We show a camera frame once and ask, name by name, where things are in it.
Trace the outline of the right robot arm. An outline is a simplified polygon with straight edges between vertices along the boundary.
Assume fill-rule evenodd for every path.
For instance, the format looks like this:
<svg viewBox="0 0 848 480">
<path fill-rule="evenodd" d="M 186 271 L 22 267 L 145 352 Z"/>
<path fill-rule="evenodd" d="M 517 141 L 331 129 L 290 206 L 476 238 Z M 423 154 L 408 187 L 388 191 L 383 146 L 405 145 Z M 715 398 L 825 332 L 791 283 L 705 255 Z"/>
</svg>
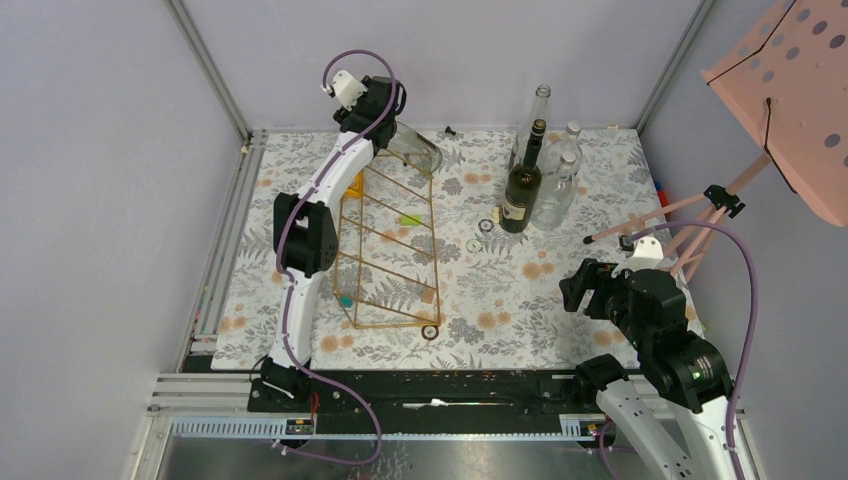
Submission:
<svg viewBox="0 0 848 480">
<path fill-rule="evenodd" d="M 623 262 L 584 259 L 560 281 L 564 308 L 609 320 L 635 349 L 643 377 L 666 400 L 687 446 L 681 448 L 640 398 L 611 354 L 580 363 L 573 398 L 601 412 L 663 479 L 743 479 L 751 471 L 735 432 L 733 382 L 725 360 L 691 331 L 686 296 L 674 276 L 659 269 L 663 249 L 652 236 L 636 241 Z"/>
</svg>

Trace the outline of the clear round silver-cap bottle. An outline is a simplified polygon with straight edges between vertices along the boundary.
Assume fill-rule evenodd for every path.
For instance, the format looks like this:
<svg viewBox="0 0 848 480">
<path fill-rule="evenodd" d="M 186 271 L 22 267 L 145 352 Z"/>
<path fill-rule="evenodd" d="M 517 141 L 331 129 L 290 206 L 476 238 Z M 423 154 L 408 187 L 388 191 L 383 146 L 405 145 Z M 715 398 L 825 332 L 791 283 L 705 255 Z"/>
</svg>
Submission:
<svg viewBox="0 0 848 480">
<path fill-rule="evenodd" d="M 578 156 L 573 150 L 546 161 L 531 217 L 536 228 L 554 230 L 564 222 L 575 193 L 577 165 Z"/>
</svg>

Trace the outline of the clear top wine bottle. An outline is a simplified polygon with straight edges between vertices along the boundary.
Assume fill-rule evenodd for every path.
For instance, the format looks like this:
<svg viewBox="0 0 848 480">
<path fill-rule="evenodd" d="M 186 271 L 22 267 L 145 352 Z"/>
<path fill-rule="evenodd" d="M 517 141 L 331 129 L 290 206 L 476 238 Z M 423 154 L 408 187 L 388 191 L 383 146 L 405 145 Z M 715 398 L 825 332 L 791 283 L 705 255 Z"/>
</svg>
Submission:
<svg viewBox="0 0 848 480">
<path fill-rule="evenodd" d="M 443 161 L 442 150 L 415 129 L 397 121 L 388 150 L 407 164 L 433 174 Z"/>
</svg>

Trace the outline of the dark green wine bottle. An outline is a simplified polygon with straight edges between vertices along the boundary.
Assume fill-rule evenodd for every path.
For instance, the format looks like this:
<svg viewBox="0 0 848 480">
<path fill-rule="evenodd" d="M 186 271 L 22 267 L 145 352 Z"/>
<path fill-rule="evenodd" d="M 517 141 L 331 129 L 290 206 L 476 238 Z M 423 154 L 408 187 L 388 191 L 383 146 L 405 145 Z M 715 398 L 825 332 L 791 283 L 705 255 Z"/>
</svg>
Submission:
<svg viewBox="0 0 848 480">
<path fill-rule="evenodd" d="M 536 119 L 533 122 L 525 155 L 509 172 L 500 213 L 500 225 L 506 232 L 522 232 L 529 223 L 542 181 L 537 162 L 546 129 L 545 120 Z"/>
</svg>

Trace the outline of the clear tall bottle black label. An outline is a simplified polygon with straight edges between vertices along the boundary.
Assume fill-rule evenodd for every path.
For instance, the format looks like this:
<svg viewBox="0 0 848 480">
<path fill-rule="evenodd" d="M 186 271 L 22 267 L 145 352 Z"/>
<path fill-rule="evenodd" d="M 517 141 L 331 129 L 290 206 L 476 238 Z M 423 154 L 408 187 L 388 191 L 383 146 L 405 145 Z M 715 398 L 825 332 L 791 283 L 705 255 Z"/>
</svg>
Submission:
<svg viewBox="0 0 848 480">
<path fill-rule="evenodd" d="M 522 123 L 514 137 L 513 145 L 510 151 L 508 161 L 508 169 L 511 170 L 516 164 L 523 161 L 526 152 L 527 142 L 532 132 L 532 127 L 536 120 L 548 119 L 548 104 L 551 96 L 551 87 L 546 84 L 539 85 L 534 94 L 533 105 L 529 110 L 528 117 Z"/>
</svg>

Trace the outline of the clear bottle dark green label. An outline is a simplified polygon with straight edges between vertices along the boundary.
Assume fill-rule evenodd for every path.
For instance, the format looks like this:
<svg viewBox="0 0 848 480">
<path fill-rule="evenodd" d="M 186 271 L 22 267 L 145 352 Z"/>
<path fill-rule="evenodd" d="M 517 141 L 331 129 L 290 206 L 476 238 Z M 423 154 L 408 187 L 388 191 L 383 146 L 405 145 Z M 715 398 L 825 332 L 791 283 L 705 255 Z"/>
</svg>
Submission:
<svg viewBox="0 0 848 480">
<path fill-rule="evenodd" d="M 576 120 L 568 122 L 561 138 L 552 141 L 548 146 L 542 164 L 544 173 L 553 173 L 560 166 L 566 167 L 573 175 L 578 173 L 584 160 L 579 143 L 581 131 L 582 127 Z"/>
</svg>

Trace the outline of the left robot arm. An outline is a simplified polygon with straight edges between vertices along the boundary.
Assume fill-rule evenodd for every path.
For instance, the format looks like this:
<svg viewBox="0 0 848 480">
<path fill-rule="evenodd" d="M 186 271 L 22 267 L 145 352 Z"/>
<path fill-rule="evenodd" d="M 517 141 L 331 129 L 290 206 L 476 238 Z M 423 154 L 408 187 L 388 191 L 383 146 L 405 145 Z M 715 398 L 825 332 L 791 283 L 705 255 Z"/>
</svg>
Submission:
<svg viewBox="0 0 848 480">
<path fill-rule="evenodd" d="M 312 356 L 311 328 L 317 293 L 339 253 L 336 230 L 341 201 L 355 177 L 388 146 L 405 106 L 405 93 L 393 75 L 356 79 L 340 70 L 325 92 L 340 107 L 336 142 L 316 172 L 294 193 L 280 193 L 273 204 L 273 247 L 276 268 L 285 278 L 281 318 L 260 384 L 288 411 L 309 401 L 305 372 Z"/>
</svg>

